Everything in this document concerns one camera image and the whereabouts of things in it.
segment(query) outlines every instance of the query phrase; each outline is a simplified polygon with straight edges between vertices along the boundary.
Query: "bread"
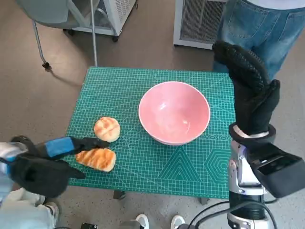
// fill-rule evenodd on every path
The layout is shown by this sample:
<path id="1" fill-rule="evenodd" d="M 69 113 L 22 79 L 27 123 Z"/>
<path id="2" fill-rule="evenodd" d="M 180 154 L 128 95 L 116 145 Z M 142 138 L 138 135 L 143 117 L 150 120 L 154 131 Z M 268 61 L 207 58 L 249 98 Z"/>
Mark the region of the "bread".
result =
<path id="1" fill-rule="evenodd" d="M 110 149 L 81 151 L 75 157 L 78 163 L 104 172 L 111 171 L 116 160 L 115 152 Z"/>
<path id="2" fill-rule="evenodd" d="M 114 142 L 120 137 L 120 125 L 118 121 L 110 117 L 102 117 L 95 123 L 95 135 L 106 142 Z"/>

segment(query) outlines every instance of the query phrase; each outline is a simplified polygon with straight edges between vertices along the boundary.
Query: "chair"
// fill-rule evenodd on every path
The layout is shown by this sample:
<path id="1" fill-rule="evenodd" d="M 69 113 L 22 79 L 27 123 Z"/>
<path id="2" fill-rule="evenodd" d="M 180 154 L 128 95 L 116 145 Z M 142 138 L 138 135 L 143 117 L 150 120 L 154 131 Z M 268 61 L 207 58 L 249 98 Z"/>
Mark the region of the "chair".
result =
<path id="1" fill-rule="evenodd" d="M 36 23 L 44 26 L 72 29 L 78 26 L 91 27 L 94 65 L 98 66 L 95 40 L 94 13 L 100 0 L 16 0 L 25 14 L 32 19 L 36 41 L 43 67 L 50 70 L 50 64 L 44 59 Z"/>

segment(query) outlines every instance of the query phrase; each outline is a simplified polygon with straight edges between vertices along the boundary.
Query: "jeans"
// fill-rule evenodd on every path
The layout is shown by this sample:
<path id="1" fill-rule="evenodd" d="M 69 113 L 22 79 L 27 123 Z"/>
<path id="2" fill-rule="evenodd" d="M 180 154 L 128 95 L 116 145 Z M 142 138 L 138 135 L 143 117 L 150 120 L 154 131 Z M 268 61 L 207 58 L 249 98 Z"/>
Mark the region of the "jeans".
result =
<path id="1" fill-rule="evenodd" d="M 273 10 L 246 0 L 228 0 L 217 39 L 253 51 L 262 59 L 272 80 L 305 26 L 305 8 Z M 227 73 L 214 61 L 215 72 Z"/>
<path id="2" fill-rule="evenodd" d="M 1 229 L 52 229 L 55 218 L 42 205 L 45 197 L 24 188 L 10 192 L 0 208 Z"/>

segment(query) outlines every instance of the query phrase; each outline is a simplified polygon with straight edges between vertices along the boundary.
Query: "table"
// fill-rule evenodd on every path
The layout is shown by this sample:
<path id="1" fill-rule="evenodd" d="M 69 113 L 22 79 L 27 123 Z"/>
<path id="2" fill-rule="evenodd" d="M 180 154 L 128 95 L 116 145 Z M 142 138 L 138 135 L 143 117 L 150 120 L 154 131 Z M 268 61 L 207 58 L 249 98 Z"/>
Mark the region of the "table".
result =
<path id="1" fill-rule="evenodd" d="M 144 93 L 165 81 L 188 83 L 201 91 L 211 108 L 211 120 L 196 140 L 166 146 L 152 139 L 141 126 L 138 105 Z M 84 80 L 67 135 L 95 137 L 93 126 L 102 116 L 116 118 L 121 137 L 111 143 L 117 161 L 109 172 L 78 164 L 83 180 L 70 185 L 162 193 L 205 198 L 228 198 L 228 125 L 234 122 L 233 85 L 227 74 L 158 69 L 91 67 Z"/>

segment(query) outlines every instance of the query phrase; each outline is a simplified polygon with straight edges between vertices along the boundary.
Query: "black cable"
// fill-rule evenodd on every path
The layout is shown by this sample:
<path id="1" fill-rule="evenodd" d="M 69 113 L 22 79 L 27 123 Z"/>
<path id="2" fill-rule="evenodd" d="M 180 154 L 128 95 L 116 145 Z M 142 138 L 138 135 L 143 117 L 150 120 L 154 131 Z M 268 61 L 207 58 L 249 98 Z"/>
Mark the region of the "black cable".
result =
<path id="1" fill-rule="evenodd" d="M 213 204 L 213 205 L 209 206 L 208 208 L 203 209 L 201 212 L 199 212 L 199 213 L 192 219 L 192 221 L 190 222 L 190 224 L 189 224 L 189 226 L 187 227 L 187 229 L 190 229 L 190 226 L 194 223 L 194 221 L 195 221 L 202 213 L 204 213 L 205 211 L 207 211 L 207 210 L 209 210 L 209 209 L 211 209 L 211 208 L 213 208 L 213 207 L 216 207 L 216 206 L 218 206 L 218 205 L 221 205 L 221 204 L 228 204 L 228 203 L 230 203 L 230 202 L 229 202 L 229 201 L 223 201 L 223 202 L 219 202 L 219 203 L 217 203 L 217 204 Z"/>
<path id="2" fill-rule="evenodd" d="M 266 201 L 265 204 L 274 204 L 278 201 L 277 198 L 273 199 L 273 200 L 270 200 L 270 201 Z"/>
<path id="3" fill-rule="evenodd" d="M 233 208 L 227 208 L 227 209 L 225 209 L 225 210 L 217 211 L 217 212 L 215 212 L 215 213 L 213 213 L 213 214 L 210 214 L 210 215 L 208 215 L 208 216 L 206 216 L 206 217 L 203 217 L 201 220 L 199 220 L 199 221 L 196 223 L 195 228 L 199 228 L 199 226 L 200 226 L 203 222 L 205 222 L 206 220 L 208 220 L 208 219 L 211 219 L 211 218 L 213 218 L 213 217 L 219 216 L 219 215 L 224 214 L 224 213 L 229 213 L 229 212 L 238 210 L 238 209 L 243 208 L 243 207 L 245 207 L 245 206 L 247 206 L 247 205 L 249 205 L 249 204 L 256 204 L 256 205 L 262 206 L 262 207 L 268 212 L 268 214 L 269 214 L 269 216 L 270 216 L 270 218 L 271 218 L 271 221 L 272 221 L 272 223 L 273 223 L 274 229 L 277 229 L 277 224 L 276 224 L 275 218 L 274 218 L 272 212 L 270 211 L 270 209 L 269 209 L 264 203 L 260 203 L 260 202 L 256 202 L 256 201 L 246 201 L 246 202 L 243 202 L 243 203 L 241 203 L 241 204 L 236 205 L 236 206 L 233 207 Z"/>

